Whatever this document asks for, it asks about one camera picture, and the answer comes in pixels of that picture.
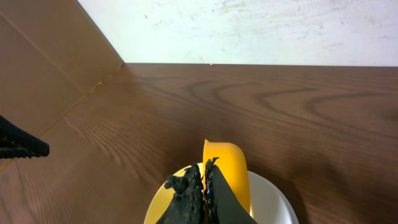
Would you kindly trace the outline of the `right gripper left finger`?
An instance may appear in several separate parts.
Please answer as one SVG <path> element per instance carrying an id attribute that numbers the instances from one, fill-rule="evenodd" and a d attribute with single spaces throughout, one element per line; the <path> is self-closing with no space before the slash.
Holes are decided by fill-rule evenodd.
<path id="1" fill-rule="evenodd" d="M 184 169 L 182 176 L 170 175 L 165 189 L 173 189 L 169 206 L 156 224 L 201 224 L 205 219 L 203 183 L 197 164 Z"/>

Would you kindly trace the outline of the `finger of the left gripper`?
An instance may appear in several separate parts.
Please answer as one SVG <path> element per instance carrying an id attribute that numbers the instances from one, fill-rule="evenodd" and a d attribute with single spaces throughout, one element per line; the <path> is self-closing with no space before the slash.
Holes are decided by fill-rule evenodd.
<path id="1" fill-rule="evenodd" d="M 1 159 L 47 157 L 50 146 L 1 116 Z"/>

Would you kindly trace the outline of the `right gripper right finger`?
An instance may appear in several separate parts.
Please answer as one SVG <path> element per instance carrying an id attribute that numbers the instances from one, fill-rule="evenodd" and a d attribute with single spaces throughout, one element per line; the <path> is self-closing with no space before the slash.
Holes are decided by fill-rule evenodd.
<path id="1" fill-rule="evenodd" d="M 205 165 L 205 191 L 208 223 L 257 224 L 239 203 L 220 168 L 218 157 L 208 159 Z"/>

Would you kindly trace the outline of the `yellow measuring scoop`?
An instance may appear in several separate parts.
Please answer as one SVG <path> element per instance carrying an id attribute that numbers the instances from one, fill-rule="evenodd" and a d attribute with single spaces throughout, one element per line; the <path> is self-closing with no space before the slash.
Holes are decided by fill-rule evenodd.
<path id="1" fill-rule="evenodd" d="M 248 168 L 243 151 L 230 142 L 211 142 L 205 140 L 203 146 L 203 166 L 208 159 L 217 157 L 215 164 L 226 179 L 243 209 L 251 214 L 251 195 Z"/>

